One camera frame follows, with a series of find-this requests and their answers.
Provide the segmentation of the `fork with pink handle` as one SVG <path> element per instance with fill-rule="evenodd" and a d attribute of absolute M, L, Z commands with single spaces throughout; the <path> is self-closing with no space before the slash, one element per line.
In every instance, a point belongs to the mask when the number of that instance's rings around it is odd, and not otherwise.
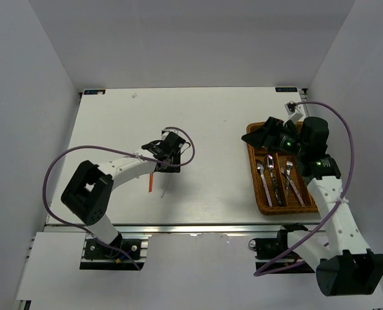
<path fill-rule="evenodd" d="M 286 178 L 285 171 L 284 171 L 283 169 L 281 170 L 281 173 L 282 173 L 282 174 L 285 176 L 285 178 Z M 298 189 L 297 189 L 295 183 L 293 182 L 293 180 L 290 180 L 290 184 L 291 184 L 291 188 L 292 188 L 292 190 L 293 190 L 295 196 L 297 197 L 297 199 L 298 199 L 300 205 L 301 205 L 302 207 L 305 207 L 304 200 L 303 200 L 303 198 L 302 198 L 300 192 L 298 191 Z"/>

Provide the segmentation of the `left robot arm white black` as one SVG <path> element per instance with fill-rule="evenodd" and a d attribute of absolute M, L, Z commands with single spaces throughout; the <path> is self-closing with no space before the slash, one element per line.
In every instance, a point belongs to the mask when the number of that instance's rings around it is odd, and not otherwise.
<path fill-rule="evenodd" d="M 173 131 L 142 145 L 133 156 L 94 164 L 79 164 L 61 195 L 61 202 L 98 238 L 99 250 L 108 258 L 121 250 L 122 237 L 106 215 L 111 193 L 134 178 L 154 172 L 178 173 L 181 149 L 187 142 Z"/>

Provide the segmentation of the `fork with black dotted handle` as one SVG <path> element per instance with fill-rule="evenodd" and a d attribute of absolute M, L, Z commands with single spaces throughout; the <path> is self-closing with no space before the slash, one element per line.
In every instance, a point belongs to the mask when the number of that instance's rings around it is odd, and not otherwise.
<path fill-rule="evenodd" d="M 292 161 L 286 161 L 285 163 L 285 175 L 286 175 L 286 182 L 285 182 L 285 194 L 286 197 L 289 197 L 290 194 L 290 180 L 291 180 L 291 169 L 293 168 L 293 162 Z"/>

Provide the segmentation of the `red chopstick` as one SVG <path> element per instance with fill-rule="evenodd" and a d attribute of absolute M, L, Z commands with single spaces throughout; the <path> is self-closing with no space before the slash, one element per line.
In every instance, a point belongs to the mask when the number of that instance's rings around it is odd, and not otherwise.
<path fill-rule="evenodd" d="M 153 179 L 154 179 L 154 173 L 149 174 L 149 193 L 153 190 Z"/>

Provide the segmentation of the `spoon with dark dotted handle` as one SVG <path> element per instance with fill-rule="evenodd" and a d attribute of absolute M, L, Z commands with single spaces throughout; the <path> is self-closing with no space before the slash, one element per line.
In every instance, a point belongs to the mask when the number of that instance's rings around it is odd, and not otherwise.
<path fill-rule="evenodd" d="M 273 156 L 271 154 L 268 154 L 265 156 L 265 164 L 266 164 L 266 169 L 268 170 L 269 175 L 271 177 L 271 181 L 273 184 L 273 191 L 274 191 L 274 194 L 276 196 L 276 200 L 278 202 L 278 205 L 280 207 L 283 207 L 284 201 L 282 199 L 282 195 L 280 193 L 280 188 L 279 188 L 278 183 L 277 183 L 276 174 L 274 171 L 274 159 L 273 159 Z"/>

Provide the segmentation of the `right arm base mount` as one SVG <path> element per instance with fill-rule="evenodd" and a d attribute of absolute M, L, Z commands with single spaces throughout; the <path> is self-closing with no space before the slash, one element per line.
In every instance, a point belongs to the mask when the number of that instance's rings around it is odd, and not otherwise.
<path fill-rule="evenodd" d="M 308 228 L 299 223 L 283 225 L 277 232 L 276 237 L 273 238 L 253 238 L 248 243 L 248 248 L 256 253 L 257 259 L 256 268 L 259 269 L 265 265 L 269 260 L 284 252 L 287 246 L 287 233 L 295 231 L 308 232 Z M 296 253 L 290 252 L 279 261 L 275 262 L 272 266 L 268 267 L 266 271 L 289 267 L 291 265 L 302 263 L 301 265 L 290 268 L 284 271 L 278 271 L 277 274 L 313 274 L 313 269 L 308 266 L 304 260 Z"/>

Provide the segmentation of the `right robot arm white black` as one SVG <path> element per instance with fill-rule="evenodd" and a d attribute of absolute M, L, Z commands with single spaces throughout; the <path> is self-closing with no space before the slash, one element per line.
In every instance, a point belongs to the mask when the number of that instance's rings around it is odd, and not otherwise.
<path fill-rule="evenodd" d="M 297 129 L 292 121 L 270 117 L 242 140 L 256 149 L 294 156 L 322 217 L 327 246 L 306 227 L 294 224 L 278 231 L 277 252 L 286 258 L 299 255 L 314 270 L 325 296 L 371 295 L 383 276 L 383 254 L 371 250 L 357 227 L 338 165 L 326 152 L 328 137 L 328 124 L 322 118 L 308 117 Z"/>

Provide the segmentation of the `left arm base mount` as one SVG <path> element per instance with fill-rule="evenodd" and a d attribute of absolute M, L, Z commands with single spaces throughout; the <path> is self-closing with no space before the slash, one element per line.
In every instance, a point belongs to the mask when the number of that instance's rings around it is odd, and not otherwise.
<path fill-rule="evenodd" d="M 111 248 L 93 238 L 86 238 L 79 264 L 80 270 L 140 271 L 146 257 L 146 241 L 118 237 Z"/>

